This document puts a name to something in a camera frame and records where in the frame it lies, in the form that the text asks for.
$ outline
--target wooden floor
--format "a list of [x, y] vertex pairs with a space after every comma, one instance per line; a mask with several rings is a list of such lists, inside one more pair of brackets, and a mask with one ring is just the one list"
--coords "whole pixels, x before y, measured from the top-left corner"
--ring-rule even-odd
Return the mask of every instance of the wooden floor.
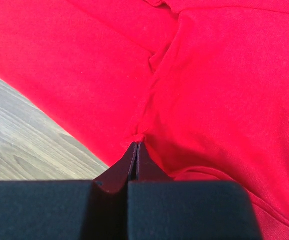
[[106, 168], [0, 80], [0, 180], [92, 179]]

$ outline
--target black object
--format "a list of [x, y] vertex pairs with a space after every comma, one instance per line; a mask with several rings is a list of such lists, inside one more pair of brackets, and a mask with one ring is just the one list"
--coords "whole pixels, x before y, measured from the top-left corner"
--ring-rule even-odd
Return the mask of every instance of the black object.
[[0, 240], [260, 240], [233, 182], [173, 182], [132, 143], [94, 180], [0, 182]]

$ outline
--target red garment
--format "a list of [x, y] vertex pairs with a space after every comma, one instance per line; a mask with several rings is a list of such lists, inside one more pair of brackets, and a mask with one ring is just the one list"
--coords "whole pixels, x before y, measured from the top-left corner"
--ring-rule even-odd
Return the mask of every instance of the red garment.
[[112, 165], [234, 180], [289, 240], [289, 1], [0, 0], [0, 78]]

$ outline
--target red fabric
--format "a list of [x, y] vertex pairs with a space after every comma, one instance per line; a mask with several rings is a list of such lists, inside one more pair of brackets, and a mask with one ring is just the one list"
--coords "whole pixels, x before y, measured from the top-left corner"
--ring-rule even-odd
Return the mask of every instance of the red fabric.
[[108, 165], [234, 180], [289, 240], [289, 1], [0, 0], [0, 78]]

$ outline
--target black foam block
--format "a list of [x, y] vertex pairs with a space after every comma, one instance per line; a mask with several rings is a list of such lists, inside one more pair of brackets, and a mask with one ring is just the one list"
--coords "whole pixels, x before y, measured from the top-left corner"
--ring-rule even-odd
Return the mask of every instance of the black foam block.
[[129, 240], [260, 240], [247, 193], [226, 181], [130, 182]]
[[0, 182], [0, 240], [81, 239], [91, 181]]

